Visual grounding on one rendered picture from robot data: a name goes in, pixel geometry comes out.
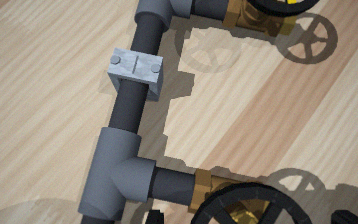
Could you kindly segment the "green tag with gold chain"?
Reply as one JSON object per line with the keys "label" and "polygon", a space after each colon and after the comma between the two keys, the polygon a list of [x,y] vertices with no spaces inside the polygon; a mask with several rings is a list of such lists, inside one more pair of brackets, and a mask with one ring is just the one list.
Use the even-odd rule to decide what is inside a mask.
{"label": "green tag with gold chain", "polygon": [[233,216],[232,218],[235,220],[235,219],[238,219],[238,218],[243,217],[243,216],[248,215],[248,214],[252,217],[252,219],[253,219],[256,223],[258,223],[259,220],[253,215],[252,212],[248,212],[248,211],[243,212],[243,213],[241,213],[241,214],[238,214],[238,215],[236,215],[236,216]]}

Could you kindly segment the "dark grey pipe with tee junction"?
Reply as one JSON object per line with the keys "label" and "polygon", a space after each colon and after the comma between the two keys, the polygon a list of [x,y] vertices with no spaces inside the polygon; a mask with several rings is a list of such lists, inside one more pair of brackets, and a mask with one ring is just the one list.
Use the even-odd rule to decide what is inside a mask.
{"label": "dark grey pipe with tee junction", "polygon": [[[107,73],[118,94],[109,125],[101,128],[77,211],[83,214],[80,224],[114,224],[122,220],[127,199],[147,203],[148,198],[188,206],[187,212],[195,214],[190,224],[208,224],[212,217],[219,224],[274,224],[283,208],[294,224],[312,224],[296,201],[260,181],[243,182],[199,168],[189,174],[157,167],[156,160],[138,157],[142,137],[137,133],[146,99],[159,101],[163,57],[157,54],[172,16],[196,15],[228,28],[289,36],[297,15],[319,1],[139,0],[131,49],[115,47],[110,58]],[[246,211],[258,223],[249,214],[232,218]]]}

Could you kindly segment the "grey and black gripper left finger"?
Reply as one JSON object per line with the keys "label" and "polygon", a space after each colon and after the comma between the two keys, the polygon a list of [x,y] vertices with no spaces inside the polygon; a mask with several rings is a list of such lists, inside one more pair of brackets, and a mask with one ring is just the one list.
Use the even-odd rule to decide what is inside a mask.
{"label": "grey and black gripper left finger", "polygon": [[164,212],[150,209],[145,224],[164,224]]}

